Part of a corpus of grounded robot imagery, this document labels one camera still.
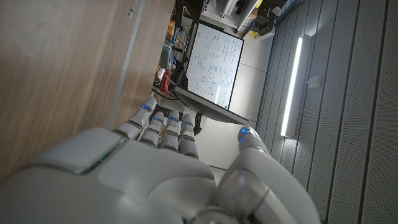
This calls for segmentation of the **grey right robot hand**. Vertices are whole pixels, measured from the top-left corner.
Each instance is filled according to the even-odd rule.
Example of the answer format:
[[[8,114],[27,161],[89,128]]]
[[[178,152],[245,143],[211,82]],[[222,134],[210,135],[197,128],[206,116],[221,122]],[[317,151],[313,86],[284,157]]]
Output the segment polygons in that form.
[[[148,98],[130,120],[90,128],[36,155],[1,185],[2,223],[319,223],[297,179],[250,126],[217,180],[189,114]]]

